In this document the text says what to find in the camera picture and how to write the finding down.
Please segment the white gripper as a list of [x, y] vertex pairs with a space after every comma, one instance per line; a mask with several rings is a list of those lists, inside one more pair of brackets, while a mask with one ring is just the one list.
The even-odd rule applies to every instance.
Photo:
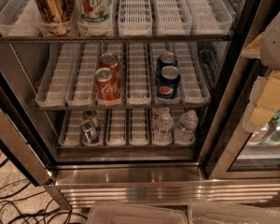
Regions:
[[[280, 70], [280, 11], [266, 27], [241, 52], [247, 59], [261, 59], [263, 65]], [[246, 106], [243, 127], [256, 132], [264, 127], [280, 109], [280, 71], [267, 77], [257, 77]]]

